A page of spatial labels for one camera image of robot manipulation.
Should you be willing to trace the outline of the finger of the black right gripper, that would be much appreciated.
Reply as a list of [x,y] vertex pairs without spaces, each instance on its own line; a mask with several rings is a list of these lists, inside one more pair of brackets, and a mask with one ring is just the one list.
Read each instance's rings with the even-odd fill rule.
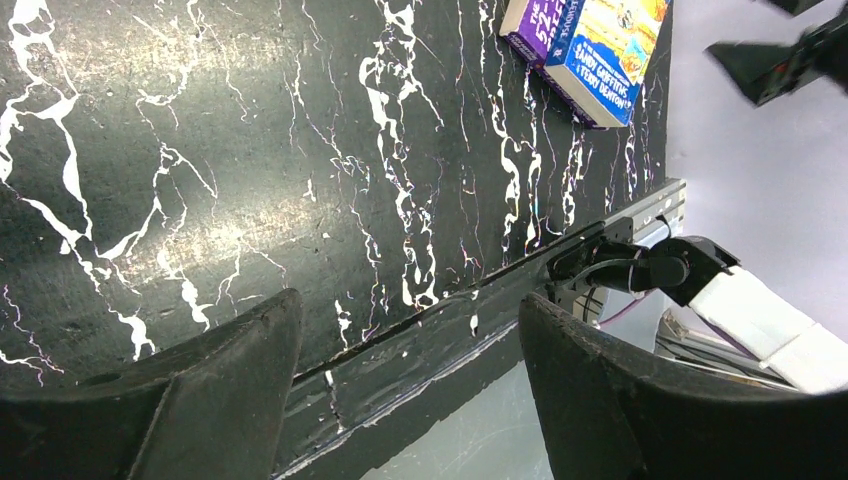
[[762,106],[827,78],[847,89],[847,15],[802,33],[792,45],[716,42],[706,53],[753,105]]

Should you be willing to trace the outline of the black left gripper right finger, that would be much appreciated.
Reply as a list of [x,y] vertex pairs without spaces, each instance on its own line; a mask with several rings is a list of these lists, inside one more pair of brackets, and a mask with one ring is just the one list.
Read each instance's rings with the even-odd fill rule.
[[557,479],[843,479],[847,395],[726,380],[594,329],[538,294],[518,327]]

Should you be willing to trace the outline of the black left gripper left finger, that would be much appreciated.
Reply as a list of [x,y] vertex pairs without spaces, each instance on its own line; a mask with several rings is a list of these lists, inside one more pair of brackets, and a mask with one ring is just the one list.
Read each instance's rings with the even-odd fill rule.
[[302,343],[286,289],[128,368],[1,393],[5,479],[267,479]]

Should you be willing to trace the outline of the blue 91-storey treehouse book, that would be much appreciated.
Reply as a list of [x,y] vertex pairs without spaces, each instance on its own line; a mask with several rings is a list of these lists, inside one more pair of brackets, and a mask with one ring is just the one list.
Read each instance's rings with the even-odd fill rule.
[[630,124],[671,5],[666,0],[565,3],[542,73],[584,125]]

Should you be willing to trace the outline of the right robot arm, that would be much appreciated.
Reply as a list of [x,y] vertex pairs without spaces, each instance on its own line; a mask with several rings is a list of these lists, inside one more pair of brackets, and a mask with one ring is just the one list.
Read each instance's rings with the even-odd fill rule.
[[[792,45],[716,42],[707,52],[756,106],[820,77],[845,87],[847,13],[805,31]],[[846,342],[743,267],[721,265],[677,303],[800,392],[846,389]]]

